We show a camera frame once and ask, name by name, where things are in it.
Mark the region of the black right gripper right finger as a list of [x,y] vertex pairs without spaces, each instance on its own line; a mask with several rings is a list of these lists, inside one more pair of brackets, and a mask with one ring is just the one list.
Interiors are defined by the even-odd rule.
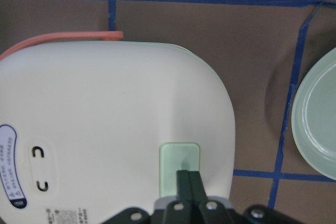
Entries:
[[301,223],[301,221],[263,205],[251,205],[243,214],[226,207],[216,199],[210,199],[205,192],[198,171],[187,172],[191,196],[203,223]]

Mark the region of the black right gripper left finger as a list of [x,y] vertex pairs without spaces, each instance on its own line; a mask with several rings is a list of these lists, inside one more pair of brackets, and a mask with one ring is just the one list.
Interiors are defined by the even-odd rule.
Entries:
[[107,223],[191,223],[193,196],[188,171],[176,173],[176,189],[176,196],[163,197],[155,202],[153,214],[130,207],[108,219]]

